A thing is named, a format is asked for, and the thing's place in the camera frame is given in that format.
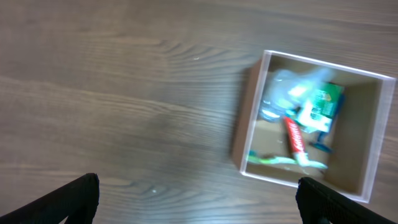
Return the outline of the clear pump soap bottle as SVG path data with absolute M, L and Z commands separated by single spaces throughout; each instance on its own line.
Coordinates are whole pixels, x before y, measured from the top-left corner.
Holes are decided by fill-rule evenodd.
M 316 67 L 303 73 L 287 69 L 274 71 L 264 85 L 258 118 L 278 122 L 286 112 L 302 106 L 315 90 L 334 76 L 334 71 L 328 67 Z

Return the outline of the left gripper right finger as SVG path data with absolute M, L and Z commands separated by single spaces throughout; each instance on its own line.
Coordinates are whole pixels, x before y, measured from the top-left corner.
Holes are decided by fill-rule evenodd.
M 311 177 L 298 181 L 295 199 L 303 224 L 394 224 Z

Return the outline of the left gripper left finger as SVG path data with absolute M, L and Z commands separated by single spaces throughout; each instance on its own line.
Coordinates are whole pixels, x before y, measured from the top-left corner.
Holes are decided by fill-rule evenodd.
M 92 224 L 100 197 L 100 181 L 87 173 L 1 217 L 1 223 L 81 223 Z

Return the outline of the green soap bar packet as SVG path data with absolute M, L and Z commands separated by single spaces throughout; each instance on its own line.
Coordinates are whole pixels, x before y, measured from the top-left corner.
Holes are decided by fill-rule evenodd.
M 323 84 L 305 101 L 295 121 L 304 127 L 307 133 L 314 131 L 328 133 L 343 92 L 342 86 L 332 83 Z

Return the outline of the Colgate toothpaste tube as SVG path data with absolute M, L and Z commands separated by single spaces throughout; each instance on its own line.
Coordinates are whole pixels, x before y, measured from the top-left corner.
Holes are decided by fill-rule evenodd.
M 309 166 L 307 153 L 305 152 L 305 144 L 300 132 L 298 124 L 289 117 L 283 118 L 287 128 L 291 151 L 294 159 L 300 166 Z

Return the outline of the green white toothbrush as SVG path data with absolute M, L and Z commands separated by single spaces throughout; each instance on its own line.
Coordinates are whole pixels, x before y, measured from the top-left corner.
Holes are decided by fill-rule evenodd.
M 261 158 L 254 151 L 250 151 L 248 155 L 248 162 L 252 164 L 261 164 L 261 165 L 291 164 L 291 165 L 298 165 L 301 167 L 313 167 L 317 169 L 328 168 L 327 165 L 321 162 L 310 160 L 306 152 L 294 153 L 293 158 L 280 157 L 280 156 Z

